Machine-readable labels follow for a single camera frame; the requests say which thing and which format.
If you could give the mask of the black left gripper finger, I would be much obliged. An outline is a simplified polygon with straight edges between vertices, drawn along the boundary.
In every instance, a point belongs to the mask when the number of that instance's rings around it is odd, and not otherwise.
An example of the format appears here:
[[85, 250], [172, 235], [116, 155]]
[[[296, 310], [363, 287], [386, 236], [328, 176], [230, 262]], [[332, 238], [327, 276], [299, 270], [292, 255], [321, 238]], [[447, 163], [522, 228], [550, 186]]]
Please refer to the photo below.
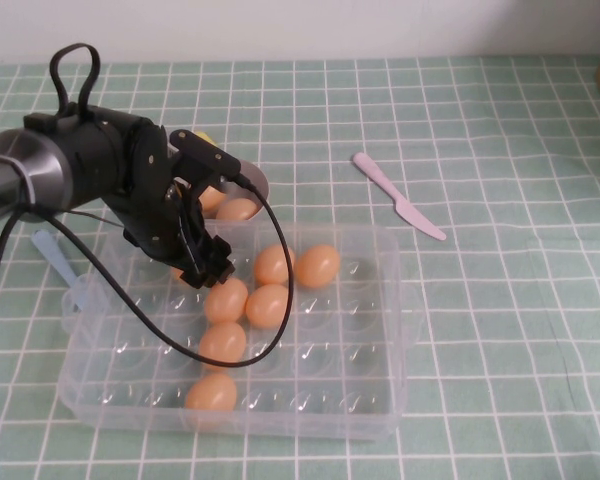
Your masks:
[[211, 288], [216, 279], [205, 269], [200, 270], [194, 262], [185, 262], [178, 266], [179, 279], [195, 289]]
[[208, 261], [208, 273], [215, 281], [226, 281], [235, 271], [230, 259], [231, 246], [221, 237], [211, 240], [211, 253]]

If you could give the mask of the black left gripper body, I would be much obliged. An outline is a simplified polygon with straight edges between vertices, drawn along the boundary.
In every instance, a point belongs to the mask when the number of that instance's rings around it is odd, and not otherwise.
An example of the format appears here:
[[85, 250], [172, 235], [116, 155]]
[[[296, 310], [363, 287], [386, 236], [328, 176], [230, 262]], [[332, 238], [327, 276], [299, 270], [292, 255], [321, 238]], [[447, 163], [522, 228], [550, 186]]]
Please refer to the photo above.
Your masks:
[[229, 155], [192, 132], [142, 119], [125, 139], [125, 183], [115, 193], [124, 237], [151, 259], [208, 272], [211, 240], [200, 196], [229, 176]]

